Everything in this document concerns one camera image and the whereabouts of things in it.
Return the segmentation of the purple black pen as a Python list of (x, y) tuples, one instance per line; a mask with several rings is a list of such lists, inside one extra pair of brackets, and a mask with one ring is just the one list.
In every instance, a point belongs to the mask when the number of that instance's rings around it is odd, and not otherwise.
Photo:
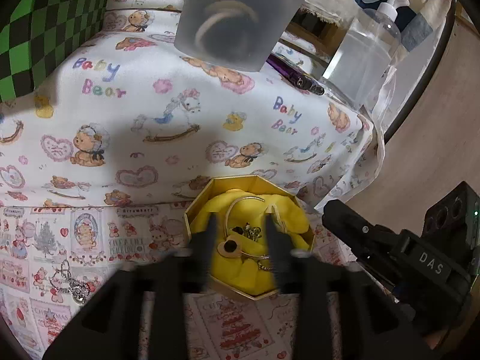
[(270, 54), (266, 62), (295, 88), (315, 95), (323, 95), (323, 85), (309, 73), (282, 55)]

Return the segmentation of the silver keyring charm jewelry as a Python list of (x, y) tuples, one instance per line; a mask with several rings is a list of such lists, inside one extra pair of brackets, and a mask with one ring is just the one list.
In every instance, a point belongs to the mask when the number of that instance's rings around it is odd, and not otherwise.
[(91, 294), (89, 285), (72, 275), (70, 263), (66, 259), (61, 262), (59, 267), (55, 268), (54, 275), (49, 282), (58, 294), (69, 294), (74, 303), (81, 306), (87, 302)]

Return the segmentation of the black gold earring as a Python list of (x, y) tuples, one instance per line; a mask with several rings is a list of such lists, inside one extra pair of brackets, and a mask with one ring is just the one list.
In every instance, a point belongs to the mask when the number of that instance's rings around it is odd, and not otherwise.
[(242, 255), (242, 243), (238, 236), (228, 236), (217, 246), (217, 252), (224, 258), (240, 258)]

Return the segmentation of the green black checkered box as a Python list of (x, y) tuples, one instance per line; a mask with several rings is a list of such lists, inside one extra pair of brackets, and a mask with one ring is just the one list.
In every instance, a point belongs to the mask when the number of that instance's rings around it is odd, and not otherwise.
[(1, 0), (1, 101), (32, 93), (102, 26), (107, 0)]

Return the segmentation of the yellow octagonal jewelry box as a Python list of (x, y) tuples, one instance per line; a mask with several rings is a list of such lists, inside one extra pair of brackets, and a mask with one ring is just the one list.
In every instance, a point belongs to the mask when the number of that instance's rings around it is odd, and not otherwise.
[[(188, 236), (204, 230), (208, 214), (217, 218), (211, 278), (229, 294), (260, 300), (275, 293), (265, 232), (265, 216), (274, 214), (278, 228), (294, 247), (312, 251), (314, 231), (301, 201), (258, 175), (236, 175), (194, 180), (198, 195), (184, 214)], [(240, 258), (224, 258), (217, 246), (228, 236), (241, 239)]]

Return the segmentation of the baby bear print cloth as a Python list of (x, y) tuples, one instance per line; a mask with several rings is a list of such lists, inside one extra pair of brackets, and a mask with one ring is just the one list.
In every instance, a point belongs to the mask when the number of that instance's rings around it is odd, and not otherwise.
[[(269, 65), (241, 72), (174, 46), (184, 0), (106, 0), (100, 30), (32, 93), (1, 100), (1, 319), (40, 359), (80, 305), (50, 284), (66, 259), (97, 292), (126, 262), (186, 241), (191, 182), (258, 175), (301, 201), (313, 249), (318, 210), (370, 184), (374, 123), (332, 88), (319, 96)], [(282, 359), (289, 299), (187, 302), (192, 359)]]

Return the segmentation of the clear pump dispenser bottle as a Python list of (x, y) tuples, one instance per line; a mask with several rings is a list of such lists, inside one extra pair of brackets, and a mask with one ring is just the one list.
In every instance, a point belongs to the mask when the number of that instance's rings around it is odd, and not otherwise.
[(409, 5), (409, 0), (361, 1), (378, 6), (366, 7), (354, 17), (323, 74), (356, 111), (374, 107), (374, 91), (381, 87), (401, 41), (397, 9)]

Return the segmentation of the frosted plastic cup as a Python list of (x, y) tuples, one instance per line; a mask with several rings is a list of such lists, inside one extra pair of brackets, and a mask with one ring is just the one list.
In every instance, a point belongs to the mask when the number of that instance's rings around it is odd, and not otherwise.
[(185, 0), (174, 46), (190, 57), (258, 72), (305, 0)]

